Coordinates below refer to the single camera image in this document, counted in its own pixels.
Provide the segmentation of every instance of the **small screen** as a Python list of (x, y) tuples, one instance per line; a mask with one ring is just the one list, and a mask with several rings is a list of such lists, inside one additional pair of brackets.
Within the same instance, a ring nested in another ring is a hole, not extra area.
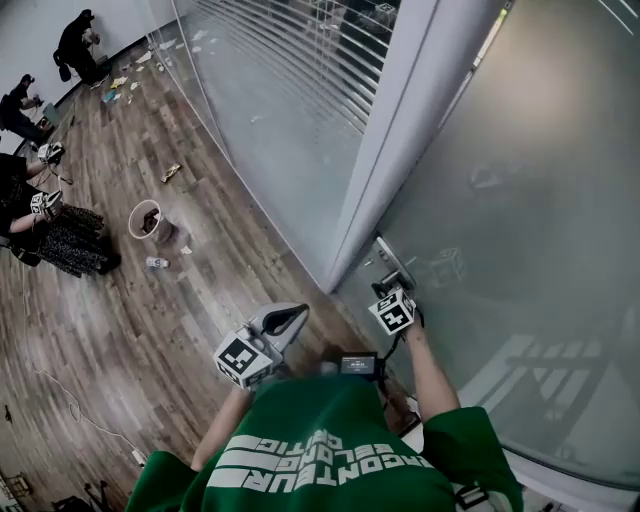
[(370, 375), (375, 372), (375, 356), (346, 356), (342, 358), (340, 373)]

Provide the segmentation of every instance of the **white wall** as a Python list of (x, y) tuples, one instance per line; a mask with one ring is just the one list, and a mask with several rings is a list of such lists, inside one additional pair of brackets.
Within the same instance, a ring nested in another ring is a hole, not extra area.
[[(154, 8), (152, 17), (147, 2), (155, 4), (157, 0), (9, 0), (0, 7), (0, 95), (29, 73), (36, 79), (29, 95), (40, 94), (45, 103), (55, 104), (78, 82), (77, 78), (62, 82), (53, 62), (53, 52), (67, 24), (83, 9), (91, 9), (96, 17), (93, 27), (102, 39), (94, 55), (112, 56), (171, 21), (173, 11), (168, 5)], [(33, 116), (35, 111), (25, 113)], [(0, 152), (13, 153), (20, 137), (7, 131), (0, 135)]]

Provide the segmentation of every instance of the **wooden floor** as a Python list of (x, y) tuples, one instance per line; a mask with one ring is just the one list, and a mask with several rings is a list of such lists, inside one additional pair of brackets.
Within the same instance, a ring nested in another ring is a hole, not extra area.
[[(134, 48), (114, 69), (145, 51)], [(340, 306), (315, 287), (243, 188), (167, 73), (153, 62), (139, 74), (133, 68), (129, 74), (141, 81), (137, 90), (127, 87), (106, 105), (101, 98), (108, 83), (82, 88), (72, 97), (74, 125), (68, 126), (69, 116), (59, 129), (68, 148), (60, 170), (75, 181), (64, 187), (65, 199), (106, 217), (121, 267), (106, 277), (76, 279), (46, 263), (24, 267), (0, 252), (0, 405), (7, 404), (13, 417), (12, 424), (0, 420), (0, 471), (26, 476), (34, 489), (22, 500), (28, 510), (81, 496), (85, 482), (101, 479), (109, 483), (114, 508), (122, 510), (140, 473), (125, 442), (74, 422), (69, 398), (29, 369), (30, 357), (69, 388), (94, 421), (147, 454), (170, 450), (190, 460), (230, 388), (214, 369), (215, 347), (259, 305), (311, 305), (307, 327), (287, 352), (295, 374), (307, 372), (329, 341), (365, 348)], [(163, 184), (160, 177), (174, 163), (182, 170)], [(49, 179), (43, 188), (54, 185)], [(165, 246), (127, 232), (129, 213), (145, 198), (158, 201), (179, 230)], [(193, 254), (180, 253), (186, 244)], [(149, 255), (167, 258), (171, 267), (147, 269)]]

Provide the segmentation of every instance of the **white cable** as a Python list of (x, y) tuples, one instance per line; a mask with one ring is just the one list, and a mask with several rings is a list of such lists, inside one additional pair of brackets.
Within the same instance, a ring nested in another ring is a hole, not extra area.
[[(129, 441), (122, 434), (117, 434), (115, 432), (111, 432), (110, 430), (107, 430), (106, 428), (102, 428), (101, 426), (97, 425), (93, 420), (88, 418), (85, 413), (82, 412), (82, 409), (80, 409), (80, 402), (78, 402), (78, 399), (75, 397), (75, 395), (73, 393), (71, 393), (71, 391), (69, 391), (67, 388), (65, 388), (58, 379), (56, 379), (53, 375), (51, 375), (46, 370), (37, 370), (36, 369), (36, 365), (33, 363), (33, 359), (31, 359), (31, 351), (29, 349), (29, 337), (27, 336), (27, 274), (25, 272), (24, 266), (25, 265), (23, 263), (21, 265), (21, 267), (22, 267), (22, 306), (23, 306), (23, 315), (22, 316), (23, 316), (23, 322), (24, 322), (24, 330), (23, 330), (24, 340), (25, 340), (25, 343), (26, 343), (26, 346), (27, 346), (27, 359), (29, 360), (29, 364), (31, 365), (30, 370), (33, 371), (34, 373), (38, 374), (38, 375), (45, 375), (46, 377), (50, 378), (53, 382), (55, 382), (58, 386), (60, 386), (62, 391), (64, 391), (67, 395), (69, 395), (71, 397), (71, 400), (73, 400), (73, 401), (69, 402), (69, 413), (71, 414), (71, 417), (73, 418), (73, 420), (76, 423), (81, 423), (82, 419), (84, 418), (89, 424), (91, 424), (93, 427), (95, 427), (96, 429), (100, 430), (101, 432), (104, 432), (105, 434), (109, 434), (110, 436), (118, 437), (118, 438), (122, 439), (125, 443), (127, 443), (133, 449), (134, 457), (136, 457), (135, 452), (137, 452), (142, 457), (143, 461), (146, 463), (147, 459), (144, 456), (142, 450), (140, 450), (138, 447), (136, 447), (136, 445), (134, 445), (131, 441)], [(78, 411), (77, 412), (77, 416), (76, 416), (76, 414), (73, 413), (74, 407)]]

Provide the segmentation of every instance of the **door handle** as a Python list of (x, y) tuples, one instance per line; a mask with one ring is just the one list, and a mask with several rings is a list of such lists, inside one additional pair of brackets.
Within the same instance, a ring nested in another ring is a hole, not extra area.
[(378, 297), (384, 297), (395, 288), (396, 285), (402, 286), (406, 291), (414, 290), (417, 286), (415, 279), (380, 233), (376, 233), (375, 242), (380, 246), (380, 250), (384, 256), (386, 256), (387, 261), (395, 267), (395, 269), (384, 276), (382, 280), (371, 285), (376, 295)]

